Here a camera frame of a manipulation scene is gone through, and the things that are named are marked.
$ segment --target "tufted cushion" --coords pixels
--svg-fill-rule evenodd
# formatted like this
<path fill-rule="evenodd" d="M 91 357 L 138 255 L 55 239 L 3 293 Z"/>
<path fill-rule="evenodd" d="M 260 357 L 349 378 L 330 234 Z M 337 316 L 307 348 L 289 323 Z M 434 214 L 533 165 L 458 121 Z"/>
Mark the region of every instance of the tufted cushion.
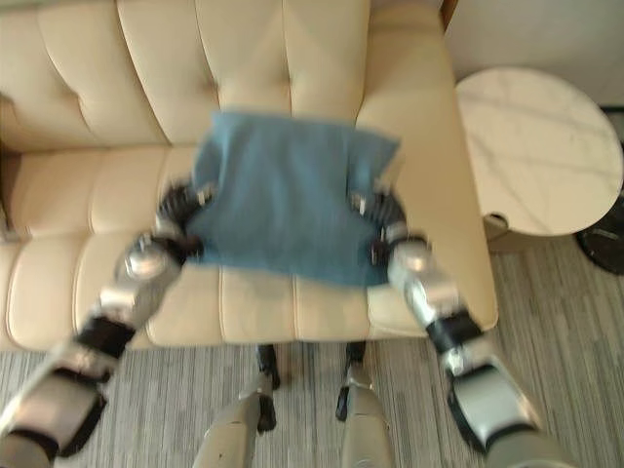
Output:
<path fill-rule="evenodd" d="M 362 0 L 68 2 L 0 15 L 6 208 L 0 348 L 85 319 L 115 259 L 188 174 L 212 110 L 329 117 L 401 139 L 387 175 L 477 320 L 493 283 L 437 12 Z M 422 335 L 389 287 L 184 269 L 136 346 Z"/>

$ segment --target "blue towel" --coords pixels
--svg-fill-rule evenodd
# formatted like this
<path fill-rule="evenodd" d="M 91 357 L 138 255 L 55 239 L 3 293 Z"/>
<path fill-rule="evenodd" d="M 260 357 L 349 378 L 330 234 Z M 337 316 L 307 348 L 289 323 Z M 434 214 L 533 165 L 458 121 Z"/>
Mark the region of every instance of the blue towel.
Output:
<path fill-rule="evenodd" d="M 202 263 L 296 274 L 340 285 L 387 282 L 369 264 L 377 228 L 348 194 L 369 196 L 398 142 L 346 125 L 219 112 L 199 148 L 195 188 L 216 196 L 188 225 Z"/>

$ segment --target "floor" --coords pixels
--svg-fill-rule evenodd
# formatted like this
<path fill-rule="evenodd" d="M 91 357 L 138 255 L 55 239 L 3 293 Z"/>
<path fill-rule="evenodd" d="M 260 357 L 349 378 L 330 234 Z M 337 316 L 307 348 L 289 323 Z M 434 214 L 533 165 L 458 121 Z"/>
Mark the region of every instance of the floor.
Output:
<path fill-rule="evenodd" d="M 500 302 L 492 334 L 544 411 L 548 430 L 583 467 L 624 466 L 624 278 L 596 268 L 571 238 L 492 260 Z M 338 466 L 333 418 L 342 347 L 278 347 L 285 384 L 276 430 L 258 439 L 254 466 Z M 0 404 L 41 361 L 0 355 Z M 481 467 L 445 406 L 445 381 L 423 340 L 370 346 L 368 367 L 391 420 L 399 467 Z M 86 449 L 58 467 L 190 467 L 215 411 L 254 373 L 251 348 L 129 354 Z"/>

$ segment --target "marble tabletop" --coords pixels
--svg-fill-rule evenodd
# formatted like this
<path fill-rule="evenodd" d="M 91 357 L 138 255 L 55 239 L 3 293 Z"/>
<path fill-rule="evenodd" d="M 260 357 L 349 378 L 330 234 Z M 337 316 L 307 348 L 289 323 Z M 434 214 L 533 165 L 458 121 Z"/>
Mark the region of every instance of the marble tabletop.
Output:
<path fill-rule="evenodd" d="M 622 149 L 608 119 L 566 81 L 528 68 L 457 85 L 483 215 L 556 236 L 599 220 L 620 193 Z"/>

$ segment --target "robotic arm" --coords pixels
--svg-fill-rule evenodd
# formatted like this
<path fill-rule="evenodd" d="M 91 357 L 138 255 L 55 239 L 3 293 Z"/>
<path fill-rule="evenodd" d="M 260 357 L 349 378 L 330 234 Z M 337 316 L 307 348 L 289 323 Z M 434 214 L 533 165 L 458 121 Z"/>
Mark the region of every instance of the robotic arm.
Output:
<path fill-rule="evenodd" d="M 371 258 L 387 261 L 388 279 L 433 342 L 448 376 L 448 406 L 464 441 L 487 456 L 488 468 L 572 468 L 542 432 L 537 410 L 511 367 L 471 318 L 457 284 L 426 241 L 408 235 L 390 193 L 355 208 L 383 227 Z"/>
<path fill-rule="evenodd" d="M 185 260 L 201 250 L 183 225 L 208 200 L 209 192 L 170 191 L 156 227 L 121 257 L 84 327 L 49 354 L 0 416 L 0 468 L 49 468 L 87 442 L 126 344 L 158 310 Z"/>

